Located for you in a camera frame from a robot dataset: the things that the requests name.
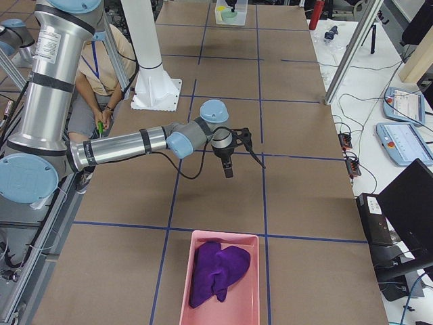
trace blue joint cap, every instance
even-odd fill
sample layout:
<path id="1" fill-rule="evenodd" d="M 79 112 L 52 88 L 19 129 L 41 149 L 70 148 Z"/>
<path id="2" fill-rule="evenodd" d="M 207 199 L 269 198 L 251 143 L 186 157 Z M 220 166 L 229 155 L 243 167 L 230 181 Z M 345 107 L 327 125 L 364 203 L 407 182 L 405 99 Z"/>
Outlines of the blue joint cap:
<path id="1" fill-rule="evenodd" d="M 104 41 L 106 39 L 106 32 L 102 31 L 102 32 L 96 32 L 93 35 L 92 41 Z"/>
<path id="2" fill-rule="evenodd" d="M 200 107 L 200 117 L 208 123 L 224 123 L 229 119 L 229 113 L 222 101 L 208 100 Z"/>
<path id="3" fill-rule="evenodd" d="M 53 7 L 69 14 L 87 14 L 95 10 L 101 0 L 48 0 L 48 2 Z"/>
<path id="4" fill-rule="evenodd" d="M 2 41 L 0 41 L 0 49 L 3 52 L 5 52 L 5 54 L 7 56 L 11 56 L 12 54 L 15 53 L 15 49 L 11 45 L 9 45 L 9 44 L 7 44 L 5 42 L 2 42 Z"/>
<path id="5" fill-rule="evenodd" d="M 173 151 L 179 159 L 184 159 L 194 151 L 191 141 L 180 132 L 173 132 L 167 138 L 166 142 L 171 151 Z"/>
<path id="6" fill-rule="evenodd" d="M 59 177 L 53 165 L 33 154 L 0 159 L 0 194 L 17 203 L 33 203 L 52 194 Z"/>
<path id="7" fill-rule="evenodd" d="M 2 22 L 0 22 L 0 24 L 2 24 L 4 27 L 8 27 L 8 28 L 17 28 L 17 27 L 25 27 L 25 23 L 23 23 L 23 21 L 21 19 L 7 19 L 4 20 Z"/>

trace gray pants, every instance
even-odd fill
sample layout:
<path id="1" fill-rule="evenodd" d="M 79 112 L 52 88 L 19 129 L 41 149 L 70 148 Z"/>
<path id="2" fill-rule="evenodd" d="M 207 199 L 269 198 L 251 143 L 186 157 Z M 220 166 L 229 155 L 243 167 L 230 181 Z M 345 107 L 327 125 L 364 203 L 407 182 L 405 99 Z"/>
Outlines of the gray pants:
<path id="1" fill-rule="evenodd" d="M 105 105 L 110 101 L 111 96 L 101 96 L 98 94 L 95 94 L 95 96 L 99 107 L 101 110 L 103 110 Z M 121 104 L 122 101 L 120 101 L 114 109 L 112 122 L 110 123 L 110 129 L 114 119 L 118 114 Z M 68 132 L 80 133 L 86 135 L 89 139 L 97 137 L 97 129 L 95 126 L 95 117 L 93 115 L 93 111 L 78 92 L 72 96 L 72 114 L 68 123 Z"/>

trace red cylinder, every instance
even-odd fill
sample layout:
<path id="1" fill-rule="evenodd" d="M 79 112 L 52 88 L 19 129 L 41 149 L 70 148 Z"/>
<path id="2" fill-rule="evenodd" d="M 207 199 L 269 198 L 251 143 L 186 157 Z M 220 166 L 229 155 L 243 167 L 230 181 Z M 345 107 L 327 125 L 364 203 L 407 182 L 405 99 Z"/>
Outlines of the red cylinder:
<path id="1" fill-rule="evenodd" d="M 316 29 L 317 22 L 319 21 L 320 15 L 322 14 L 324 5 L 325 5 L 324 0 L 316 1 L 316 4 L 314 5 L 313 15 L 311 16 L 311 20 L 310 20 L 310 25 L 309 25 L 310 30 Z"/>

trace black monitor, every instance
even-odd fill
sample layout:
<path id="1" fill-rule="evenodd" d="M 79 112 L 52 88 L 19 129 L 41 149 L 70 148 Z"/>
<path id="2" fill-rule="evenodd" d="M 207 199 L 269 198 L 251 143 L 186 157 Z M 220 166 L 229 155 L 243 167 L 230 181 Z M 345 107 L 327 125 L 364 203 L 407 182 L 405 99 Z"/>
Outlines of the black monitor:
<path id="1" fill-rule="evenodd" d="M 377 197 L 383 214 L 415 259 L 376 269 L 379 282 L 424 269 L 433 279 L 433 173 L 414 160 Z"/>

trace purple towel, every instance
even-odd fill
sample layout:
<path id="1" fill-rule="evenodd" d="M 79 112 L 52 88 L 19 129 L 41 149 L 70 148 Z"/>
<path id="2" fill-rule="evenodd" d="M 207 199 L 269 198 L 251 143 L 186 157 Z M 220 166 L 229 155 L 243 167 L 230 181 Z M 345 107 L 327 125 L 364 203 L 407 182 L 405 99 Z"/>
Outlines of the purple towel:
<path id="1" fill-rule="evenodd" d="M 218 242 L 205 242 L 196 251 L 189 305 L 196 308 L 211 296 L 220 302 L 227 288 L 239 281 L 250 267 L 250 253 L 230 246 L 221 250 Z"/>

